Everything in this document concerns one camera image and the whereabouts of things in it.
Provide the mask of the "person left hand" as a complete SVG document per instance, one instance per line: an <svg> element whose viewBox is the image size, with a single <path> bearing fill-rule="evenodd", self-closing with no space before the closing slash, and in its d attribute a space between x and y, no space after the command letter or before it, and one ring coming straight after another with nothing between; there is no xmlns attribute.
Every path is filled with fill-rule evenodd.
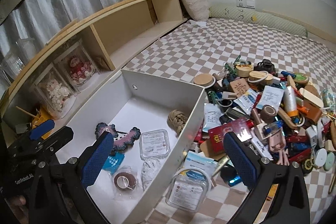
<svg viewBox="0 0 336 224"><path fill-rule="evenodd" d="M14 209L20 209L25 206L26 199L24 196L16 196L10 200L9 204Z"/></svg>

